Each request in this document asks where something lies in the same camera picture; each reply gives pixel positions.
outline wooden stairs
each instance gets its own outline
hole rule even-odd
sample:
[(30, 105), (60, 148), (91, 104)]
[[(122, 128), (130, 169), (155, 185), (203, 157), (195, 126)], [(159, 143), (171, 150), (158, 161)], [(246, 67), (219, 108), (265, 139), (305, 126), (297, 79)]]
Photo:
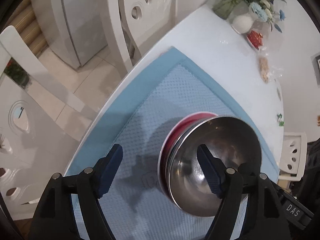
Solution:
[(38, 57), (48, 44), (36, 20), (30, 0), (23, 0), (10, 16), (5, 27), (12, 25), (28, 45), (32, 53)]

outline stack of bowls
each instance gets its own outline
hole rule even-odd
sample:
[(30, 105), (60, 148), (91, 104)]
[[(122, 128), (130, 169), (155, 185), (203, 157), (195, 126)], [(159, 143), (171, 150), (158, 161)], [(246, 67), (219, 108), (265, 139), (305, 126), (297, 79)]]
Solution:
[(215, 216), (221, 204), (212, 194), (196, 157), (205, 144), (226, 167), (238, 169), (248, 163), (260, 172), (258, 137), (245, 122), (235, 117), (197, 112), (183, 118), (170, 131), (158, 160), (158, 179), (164, 194), (181, 210), (198, 217)]

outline metal screw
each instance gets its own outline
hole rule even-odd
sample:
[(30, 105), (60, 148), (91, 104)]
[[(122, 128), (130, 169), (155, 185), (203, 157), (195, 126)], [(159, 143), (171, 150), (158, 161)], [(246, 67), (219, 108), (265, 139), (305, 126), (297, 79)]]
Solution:
[(227, 173), (234, 174), (235, 170), (233, 168), (227, 168)]
[(59, 177), (60, 177), (60, 174), (59, 174), (59, 173), (55, 173), (55, 174), (52, 175), (52, 178), (53, 178), (53, 179), (57, 179), (57, 178), (59, 178)]
[(259, 177), (260, 177), (261, 179), (266, 179), (268, 176), (267, 176), (266, 174), (264, 174), (264, 173), (260, 173), (260, 174), (259, 174)]
[(93, 172), (93, 168), (91, 168), (91, 167), (88, 167), (88, 168), (84, 169), (84, 173), (86, 173), (86, 174), (89, 174), (91, 172)]

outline blue mat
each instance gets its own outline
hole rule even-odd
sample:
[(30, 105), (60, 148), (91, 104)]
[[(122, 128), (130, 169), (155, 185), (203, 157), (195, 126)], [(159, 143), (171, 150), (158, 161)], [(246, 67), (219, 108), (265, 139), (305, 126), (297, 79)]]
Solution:
[[(208, 74), (175, 48), (152, 62), (117, 97), (93, 129), (68, 170), (78, 174), (105, 156), (114, 143), (123, 161), (108, 194), (99, 203), (117, 240), (196, 240), (212, 218), (196, 218), (163, 195), (157, 160), (171, 128), (197, 111), (237, 116), (257, 133), (263, 155), (261, 171), (276, 181), (278, 167), (265, 140), (239, 104)], [(89, 239), (80, 207), (73, 198), (80, 236)], [(239, 236), (246, 202), (241, 204), (232, 239)]]

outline red candy wrapper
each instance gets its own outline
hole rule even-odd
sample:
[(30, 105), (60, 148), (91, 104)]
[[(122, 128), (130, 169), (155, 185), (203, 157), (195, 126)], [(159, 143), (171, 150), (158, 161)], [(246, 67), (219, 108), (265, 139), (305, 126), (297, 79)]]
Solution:
[(248, 40), (252, 43), (252, 45), (256, 48), (259, 49), (259, 46), (262, 46), (262, 34), (257, 33), (255, 31), (251, 31), (248, 35)]

